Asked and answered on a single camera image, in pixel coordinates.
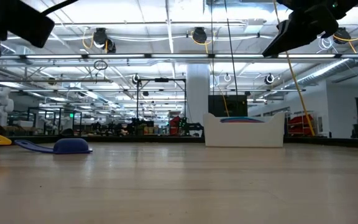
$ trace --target humanoid robot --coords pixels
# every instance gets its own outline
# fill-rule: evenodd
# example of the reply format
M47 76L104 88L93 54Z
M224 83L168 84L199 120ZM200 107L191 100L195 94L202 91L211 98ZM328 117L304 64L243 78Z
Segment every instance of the humanoid robot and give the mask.
M9 99L11 89L8 87L0 87L0 125L7 125L7 114L14 109L14 102Z

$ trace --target metal rack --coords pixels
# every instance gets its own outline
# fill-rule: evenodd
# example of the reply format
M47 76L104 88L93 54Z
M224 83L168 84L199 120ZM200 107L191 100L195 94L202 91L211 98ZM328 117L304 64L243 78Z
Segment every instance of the metal rack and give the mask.
M308 111L308 115L311 118L311 125L312 128L314 130L314 132L316 133L316 135L318 134L318 130L317 130L317 119L316 119L316 113L314 111ZM304 111L299 111L299 112L295 112L295 113L286 113L286 126L287 126L287 134L289 136L310 136L311 133L310 132L310 128L309 128L309 124L308 121L306 119L306 115ZM300 120L298 122L295 123L291 123L290 121L293 120L294 118L300 118ZM294 131L294 128L298 127L298 129L301 129L301 131Z

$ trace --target wooden floor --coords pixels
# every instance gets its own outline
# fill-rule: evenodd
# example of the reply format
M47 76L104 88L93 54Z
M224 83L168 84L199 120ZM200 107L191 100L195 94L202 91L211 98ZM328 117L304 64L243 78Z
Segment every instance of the wooden floor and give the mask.
M358 149L0 147L0 223L356 223Z

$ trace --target black monitor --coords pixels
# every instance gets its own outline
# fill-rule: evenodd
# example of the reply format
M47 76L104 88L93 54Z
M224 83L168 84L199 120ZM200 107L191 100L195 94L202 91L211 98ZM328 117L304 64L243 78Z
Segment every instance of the black monitor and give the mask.
M247 96L225 96L229 116L248 116ZM208 112L215 117L227 117L226 107L222 95L208 96Z

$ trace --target white robot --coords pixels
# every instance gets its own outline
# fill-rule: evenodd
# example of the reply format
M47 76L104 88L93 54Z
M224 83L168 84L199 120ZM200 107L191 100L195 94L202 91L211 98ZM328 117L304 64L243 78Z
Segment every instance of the white robot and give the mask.
M52 128L52 130L57 130L58 129L58 119L55 120L55 124L53 124L53 122L51 120L46 119L43 115L40 115L40 120L45 122L45 125L47 127ZM64 125L70 120L69 117L62 117L62 119L60 120L60 127L64 127Z
M7 125L7 114L14 109L14 102L9 99L11 89L8 87L0 87L0 125Z

